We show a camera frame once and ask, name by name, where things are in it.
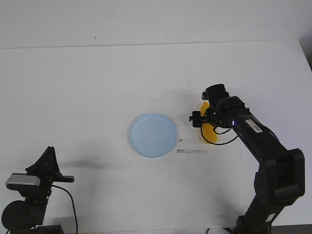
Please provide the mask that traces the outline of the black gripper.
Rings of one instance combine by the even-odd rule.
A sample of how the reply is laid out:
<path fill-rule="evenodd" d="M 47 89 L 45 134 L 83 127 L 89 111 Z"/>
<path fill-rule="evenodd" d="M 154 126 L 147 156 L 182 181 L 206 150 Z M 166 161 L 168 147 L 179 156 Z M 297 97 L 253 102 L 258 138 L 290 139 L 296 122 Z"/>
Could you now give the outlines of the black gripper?
<path fill-rule="evenodd" d="M 192 111 L 192 115 L 189 117 L 189 121 L 193 121 L 192 126 L 201 128 L 205 123 L 228 124 L 227 111 L 223 99 L 228 98 L 229 93 L 226 91 L 224 84 L 212 85 L 206 88 L 205 92 L 207 93 L 207 101 L 210 107 L 206 109 L 203 117 L 200 111 Z"/>
<path fill-rule="evenodd" d="M 52 169 L 54 173 L 45 174 Z M 29 202 L 47 202 L 52 193 L 52 185 L 55 182 L 73 183 L 75 181 L 74 176 L 63 175 L 60 173 L 55 148 L 51 146 L 44 151 L 42 156 L 33 165 L 25 170 L 26 173 L 23 174 L 37 176 L 40 179 L 39 186 L 14 185 L 14 188 L 21 194 L 21 196 Z"/>

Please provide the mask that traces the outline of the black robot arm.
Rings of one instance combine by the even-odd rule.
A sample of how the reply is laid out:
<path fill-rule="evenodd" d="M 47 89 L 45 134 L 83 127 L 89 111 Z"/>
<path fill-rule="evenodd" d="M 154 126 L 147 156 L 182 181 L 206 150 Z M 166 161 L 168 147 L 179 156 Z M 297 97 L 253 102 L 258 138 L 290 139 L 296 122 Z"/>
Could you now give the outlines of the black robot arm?
<path fill-rule="evenodd" d="M 210 124 L 232 129 L 259 163 L 255 174 L 255 197 L 239 216 L 231 234 L 269 234 L 272 223 L 286 206 L 305 193 L 305 158 L 300 149 L 287 150 L 277 136 L 263 125 L 237 96 L 230 96 L 224 84 L 208 87 L 202 99 L 209 107 L 204 114 L 193 111 L 193 127 Z"/>
<path fill-rule="evenodd" d="M 60 225 L 44 226 L 49 197 L 55 182 L 73 183 L 73 176 L 63 175 L 57 163 L 55 148 L 47 147 L 42 156 L 25 173 L 12 173 L 7 189 L 17 191 L 24 200 L 9 203 L 1 222 L 8 234 L 62 234 Z"/>

